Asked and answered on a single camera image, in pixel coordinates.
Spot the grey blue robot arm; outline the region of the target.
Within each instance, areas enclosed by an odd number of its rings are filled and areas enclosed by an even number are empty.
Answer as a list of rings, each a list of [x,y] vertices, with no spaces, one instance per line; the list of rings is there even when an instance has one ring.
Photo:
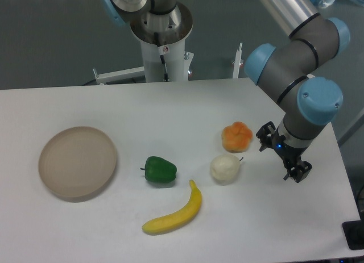
[[[257,132],[261,149],[282,159],[287,178],[300,182],[311,171],[302,153],[340,109],[340,87],[310,77],[319,66],[349,44],[350,32],[340,19],[324,19],[310,0],[260,0],[288,35],[283,48],[263,44],[246,59],[244,71],[285,113],[278,126],[266,123]],[[177,0],[101,0],[112,21],[129,24],[142,47],[148,82],[187,81],[184,49],[193,20]]]

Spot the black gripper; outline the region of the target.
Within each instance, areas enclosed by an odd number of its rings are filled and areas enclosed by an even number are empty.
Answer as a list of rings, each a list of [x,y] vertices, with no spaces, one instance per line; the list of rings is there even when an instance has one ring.
[[[309,140],[299,139],[291,135],[285,128],[283,132],[275,128],[273,122],[268,122],[261,126],[255,134],[259,139],[262,152],[267,148],[272,148],[282,159],[287,174],[284,180],[291,178],[296,183],[304,180],[312,169],[312,165],[301,159],[301,155],[309,146]]]

